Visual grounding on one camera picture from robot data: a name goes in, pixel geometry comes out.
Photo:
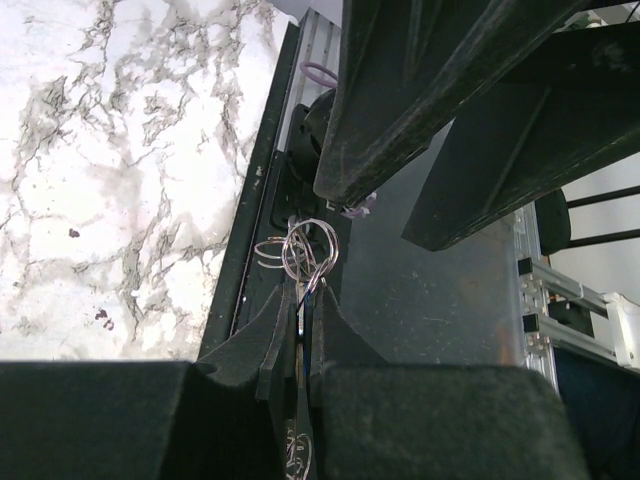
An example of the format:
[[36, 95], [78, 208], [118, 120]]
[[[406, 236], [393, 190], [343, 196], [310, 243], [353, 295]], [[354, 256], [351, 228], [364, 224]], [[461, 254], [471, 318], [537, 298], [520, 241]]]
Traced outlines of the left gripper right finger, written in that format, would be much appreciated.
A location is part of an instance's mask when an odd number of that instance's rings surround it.
[[390, 364], [330, 288], [313, 308], [309, 387], [323, 479], [585, 479], [556, 391], [517, 366]]

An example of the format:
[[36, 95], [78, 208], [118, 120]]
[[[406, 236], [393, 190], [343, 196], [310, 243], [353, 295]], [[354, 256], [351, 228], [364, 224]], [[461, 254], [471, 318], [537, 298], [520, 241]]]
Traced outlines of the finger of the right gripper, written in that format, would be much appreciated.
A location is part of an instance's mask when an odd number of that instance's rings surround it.
[[457, 114], [403, 237], [447, 249], [638, 150], [638, 23], [556, 33]]
[[346, 1], [315, 193], [354, 206], [585, 1]]

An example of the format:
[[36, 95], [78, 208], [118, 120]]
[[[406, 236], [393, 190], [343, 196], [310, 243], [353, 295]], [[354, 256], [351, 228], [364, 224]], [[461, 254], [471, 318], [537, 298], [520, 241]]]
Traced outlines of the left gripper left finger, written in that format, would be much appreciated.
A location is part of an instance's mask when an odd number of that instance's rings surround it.
[[5, 362], [5, 479], [281, 479], [289, 288], [196, 363]]

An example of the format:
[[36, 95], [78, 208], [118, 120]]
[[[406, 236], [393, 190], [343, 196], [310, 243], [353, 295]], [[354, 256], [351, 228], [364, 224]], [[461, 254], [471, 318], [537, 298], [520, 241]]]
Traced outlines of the metal key ring plate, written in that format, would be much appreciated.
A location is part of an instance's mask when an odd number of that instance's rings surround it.
[[287, 234], [272, 236], [254, 247], [258, 264], [285, 273], [284, 288], [293, 298], [286, 307], [281, 343], [284, 360], [284, 477], [317, 479], [311, 415], [310, 373], [316, 293], [339, 257], [335, 229], [326, 221], [292, 216]]

